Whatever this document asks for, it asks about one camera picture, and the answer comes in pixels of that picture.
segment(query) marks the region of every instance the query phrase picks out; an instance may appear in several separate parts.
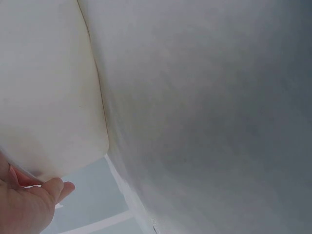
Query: hand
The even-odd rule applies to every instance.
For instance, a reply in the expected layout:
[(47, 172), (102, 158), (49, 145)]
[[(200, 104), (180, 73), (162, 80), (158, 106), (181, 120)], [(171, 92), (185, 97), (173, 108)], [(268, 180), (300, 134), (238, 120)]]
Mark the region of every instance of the hand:
[(11, 167), (0, 152), (0, 233), (39, 234), (52, 221), (55, 205), (75, 186), (60, 178), (41, 185)]

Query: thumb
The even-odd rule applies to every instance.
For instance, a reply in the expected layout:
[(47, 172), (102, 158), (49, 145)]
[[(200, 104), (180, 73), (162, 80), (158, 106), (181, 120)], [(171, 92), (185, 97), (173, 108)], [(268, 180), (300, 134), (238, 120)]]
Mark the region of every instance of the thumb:
[(53, 178), (42, 184), (41, 188), (46, 190), (50, 197), (52, 198), (53, 203), (56, 204), (59, 199), (60, 193), (64, 188), (63, 180), (60, 178)]

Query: white cushion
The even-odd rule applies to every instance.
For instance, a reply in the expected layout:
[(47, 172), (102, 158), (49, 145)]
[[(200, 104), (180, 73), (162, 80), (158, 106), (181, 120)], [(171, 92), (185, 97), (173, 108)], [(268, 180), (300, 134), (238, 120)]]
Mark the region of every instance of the white cushion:
[(0, 147), (40, 180), (104, 156), (108, 137), (88, 31), (75, 0), (0, 4)]

